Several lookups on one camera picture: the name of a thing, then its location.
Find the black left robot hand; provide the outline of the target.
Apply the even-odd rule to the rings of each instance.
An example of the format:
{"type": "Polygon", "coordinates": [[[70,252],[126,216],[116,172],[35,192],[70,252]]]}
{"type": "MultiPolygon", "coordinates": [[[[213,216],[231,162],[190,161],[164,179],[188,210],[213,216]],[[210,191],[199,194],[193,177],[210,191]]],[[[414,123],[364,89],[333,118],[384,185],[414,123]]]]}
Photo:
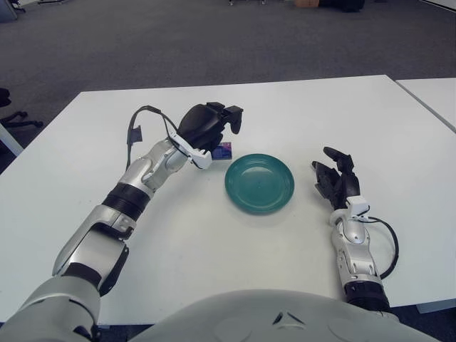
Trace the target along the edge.
{"type": "Polygon", "coordinates": [[[238,134],[242,125],[243,109],[232,105],[225,107],[218,102],[193,106],[179,127],[170,136],[177,150],[199,169],[207,169],[212,163],[212,152],[221,143],[225,125],[238,134]]]}

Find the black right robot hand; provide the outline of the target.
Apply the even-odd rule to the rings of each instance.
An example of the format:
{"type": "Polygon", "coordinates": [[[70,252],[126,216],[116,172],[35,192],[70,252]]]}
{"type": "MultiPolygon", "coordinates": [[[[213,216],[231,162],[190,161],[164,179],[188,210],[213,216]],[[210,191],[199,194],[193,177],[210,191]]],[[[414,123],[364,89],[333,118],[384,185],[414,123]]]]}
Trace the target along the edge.
{"type": "Polygon", "coordinates": [[[333,211],[348,209],[351,217],[367,214],[370,205],[361,196],[352,157],[332,147],[324,147],[323,152],[336,163],[337,168],[330,168],[318,161],[311,163],[316,174],[315,188],[318,193],[329,201],[333,211]]]}

